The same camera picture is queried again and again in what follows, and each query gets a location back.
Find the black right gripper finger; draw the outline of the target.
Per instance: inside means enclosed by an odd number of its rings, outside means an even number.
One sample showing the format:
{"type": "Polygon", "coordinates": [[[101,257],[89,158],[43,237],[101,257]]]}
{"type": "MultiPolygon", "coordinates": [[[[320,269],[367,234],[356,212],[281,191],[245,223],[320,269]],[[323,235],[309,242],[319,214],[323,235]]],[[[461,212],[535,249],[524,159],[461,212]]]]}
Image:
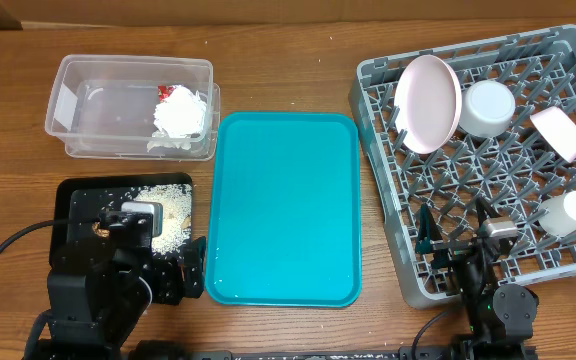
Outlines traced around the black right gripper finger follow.
{"type": "Polygon", "coordinates": [[[478,220],[487,220],[493,217],[493,208],[485,198],[476,197],[475,207],[478,220]]]}
{"type": "Polygon", "coordinates": [[[430,207],[422,204],[419,214],[418,236],[415,243],[415,252],[417,254],[433,253],[433,244],[441,240],[441,231],[439,230],[430,207]]]}

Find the pile of white rice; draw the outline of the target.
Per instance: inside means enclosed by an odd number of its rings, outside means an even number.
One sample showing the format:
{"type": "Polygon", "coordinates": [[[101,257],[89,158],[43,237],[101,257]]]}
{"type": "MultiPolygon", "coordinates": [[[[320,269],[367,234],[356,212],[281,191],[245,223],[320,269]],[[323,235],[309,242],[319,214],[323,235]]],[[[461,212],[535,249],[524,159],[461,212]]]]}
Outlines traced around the pile of white rice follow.
{"type": "Polygon", "coordinates": [[[132,187],[76,190],[69,216],[82,219],[104,210],[119,210],[124,202],[149,201],[163,205],[162,234],[152,240],[157,255],[178,254],[192,235],[192,186],[189,184],[137,185],[132,187]]]}

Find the brown food scrap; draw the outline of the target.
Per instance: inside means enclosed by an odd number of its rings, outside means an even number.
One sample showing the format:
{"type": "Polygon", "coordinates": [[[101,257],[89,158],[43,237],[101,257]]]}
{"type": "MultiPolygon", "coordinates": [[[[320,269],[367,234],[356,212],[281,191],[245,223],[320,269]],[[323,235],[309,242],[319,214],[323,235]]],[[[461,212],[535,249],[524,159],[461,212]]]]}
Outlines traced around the brown food scrap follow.
{"type": "Polygon", "coordinates": [[[99,222],[95,222],[92,225],[92,230],[93,230],[93,233],[98,237],[101,237],[101,238],[108,238],[109,237],[109,231],[107,229],[103,229],[99,222]]]}

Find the cream white cup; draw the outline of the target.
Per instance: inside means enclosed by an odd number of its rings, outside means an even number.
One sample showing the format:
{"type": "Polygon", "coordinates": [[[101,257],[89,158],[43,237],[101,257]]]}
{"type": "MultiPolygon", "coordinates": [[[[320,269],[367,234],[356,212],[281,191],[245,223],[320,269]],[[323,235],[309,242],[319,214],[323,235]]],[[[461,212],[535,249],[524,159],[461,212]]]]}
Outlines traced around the cream white cup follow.
{"type": "Polygon", "coordinates": [[[547,213],[538,222],[549,235],[563,237],[576,231],[576,190],[543,201],[547,213]]]}

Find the grey-white bowl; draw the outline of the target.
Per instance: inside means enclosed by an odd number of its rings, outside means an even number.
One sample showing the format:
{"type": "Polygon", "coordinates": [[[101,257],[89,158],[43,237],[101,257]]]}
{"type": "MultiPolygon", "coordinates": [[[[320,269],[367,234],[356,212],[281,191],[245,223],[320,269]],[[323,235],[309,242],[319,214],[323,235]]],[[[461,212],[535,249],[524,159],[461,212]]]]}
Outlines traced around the grey-white bowl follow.
{"type": "Polygon", "coordinates": [[[459,126],[471,136],[496,137],[509,128],[515,109],[515,98],[504,84],[479,81],[462,93],[459,126]]]}

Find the pink bowl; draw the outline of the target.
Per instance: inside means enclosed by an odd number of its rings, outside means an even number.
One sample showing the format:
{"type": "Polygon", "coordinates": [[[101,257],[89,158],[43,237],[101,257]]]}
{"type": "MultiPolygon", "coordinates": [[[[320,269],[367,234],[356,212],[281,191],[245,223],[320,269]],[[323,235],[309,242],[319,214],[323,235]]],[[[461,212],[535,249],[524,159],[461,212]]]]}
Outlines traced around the pink bowl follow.
{"type": "Polygon", "coordinates": [[[532,114],[530,120],[542,138],[567,163],[576,159],[576,124],[558,107],[532,114]]]}

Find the large white plate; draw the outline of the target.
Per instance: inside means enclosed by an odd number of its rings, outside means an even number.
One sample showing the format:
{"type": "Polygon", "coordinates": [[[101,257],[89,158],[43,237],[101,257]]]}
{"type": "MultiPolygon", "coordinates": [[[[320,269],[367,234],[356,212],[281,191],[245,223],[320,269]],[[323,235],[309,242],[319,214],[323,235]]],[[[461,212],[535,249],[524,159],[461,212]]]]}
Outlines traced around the large white plate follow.
{"type": "Polygon", "coordinates": [[[418,154],[441,148],[456,131],[462,109],[462,92],[456,73],[433,55],[417,57],[397,84],[395,126],[405,130],[403,144],[418,154]]]}

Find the white tissue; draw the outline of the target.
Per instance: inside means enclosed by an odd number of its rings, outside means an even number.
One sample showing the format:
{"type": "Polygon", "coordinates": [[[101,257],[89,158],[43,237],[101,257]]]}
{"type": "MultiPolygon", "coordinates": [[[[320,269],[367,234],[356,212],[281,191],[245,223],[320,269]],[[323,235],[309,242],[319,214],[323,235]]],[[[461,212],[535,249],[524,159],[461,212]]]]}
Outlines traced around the white tissue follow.
{"type": "Polygon", "coordinates": [[[157,147],[189,150],[190,139],[203,129],[207,103],[198,92],[193,93],[183,85],[174,86],[174,92],[155,106],[156,130],[147,144],[148,151],[157,147]]]}

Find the red snack wrapper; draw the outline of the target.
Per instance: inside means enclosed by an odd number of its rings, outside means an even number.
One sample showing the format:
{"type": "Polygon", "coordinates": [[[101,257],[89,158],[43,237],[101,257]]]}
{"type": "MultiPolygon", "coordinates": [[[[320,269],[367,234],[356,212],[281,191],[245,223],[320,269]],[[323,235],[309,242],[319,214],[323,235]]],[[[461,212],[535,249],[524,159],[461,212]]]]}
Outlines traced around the red snack wrapper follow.
{"type": "Polygon", "coordinates": [[[158,89],[158,96],[159,96],[159,100],[161,102],[163,102],[165,99],[167,99],[175,90],[175,86],[174,85],[159,85],[157,87],[158,89]]]}

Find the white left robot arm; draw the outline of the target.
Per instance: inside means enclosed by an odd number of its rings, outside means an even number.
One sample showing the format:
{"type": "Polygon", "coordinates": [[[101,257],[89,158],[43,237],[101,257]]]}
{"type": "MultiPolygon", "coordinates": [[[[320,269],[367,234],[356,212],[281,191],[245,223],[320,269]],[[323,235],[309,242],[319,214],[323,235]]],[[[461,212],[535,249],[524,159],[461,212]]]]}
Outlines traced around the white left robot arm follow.
{"type": "Polygon", "coordinates": [[[152,251],[152,220],[101,220],[107,237],[68,241],[52,251],[50,307],[35,319],[27,359],[121,359],[122,346],[153,304],[178,305],[204,289],[206,240],[181,259],[152,251]]]}

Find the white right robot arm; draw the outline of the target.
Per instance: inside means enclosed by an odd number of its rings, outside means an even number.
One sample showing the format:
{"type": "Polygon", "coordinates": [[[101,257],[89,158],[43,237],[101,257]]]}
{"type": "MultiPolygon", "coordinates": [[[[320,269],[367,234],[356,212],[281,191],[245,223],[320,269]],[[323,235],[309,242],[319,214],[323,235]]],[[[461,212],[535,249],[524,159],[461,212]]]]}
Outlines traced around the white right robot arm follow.
{"type": "Polygon", "coordinates": [[[519,230],[513,220],[498,213],[485,199],[475,199],[479,227],[469,241],[445,241],[431,213],[422,205],[418,254],[431,254],[433,269],[448,270],[452,287],[461,303],[436,315],[416,334],[412,346],[401,355],[412,359],[536,359],[533,347],[524,342],[533,336],[539,298],[532,290],[515,283],[501,285],[493,263],[510,253],[519,230]],[[456,335],[446,346],[421,348],[423,334],[443,318],[464,310],[468,334],[456,335]]]}

